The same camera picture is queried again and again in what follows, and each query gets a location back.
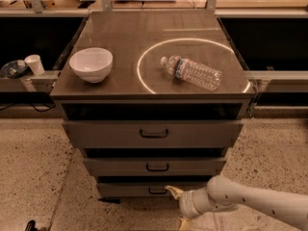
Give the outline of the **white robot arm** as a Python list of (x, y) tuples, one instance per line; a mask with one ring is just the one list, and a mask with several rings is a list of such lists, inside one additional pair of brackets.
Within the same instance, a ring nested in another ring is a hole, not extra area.
[(166, 189), (179, 201), (184, 218), (181, 229), (188, 219), (244, 205), (300, 231), (308, 231), (307, 195), (248, 187), (223, 176), (212, 177), (205, 187), (198, 190), (183, 191), (173, 186), (166, 186)]

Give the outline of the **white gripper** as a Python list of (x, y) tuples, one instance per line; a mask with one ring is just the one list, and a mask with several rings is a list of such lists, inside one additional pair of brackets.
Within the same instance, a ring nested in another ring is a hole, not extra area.
[(174, 199), (179, 200), (179, 207), (184, 218), (180, 218), (179, 231), (192, 231), (192, 221), (190, 218), (198, 218), (207, 212), (216, 209), (216, 201), (208, 195), (205, 188), (198, 190), (183, 190), (174, 186), (165, 186)]

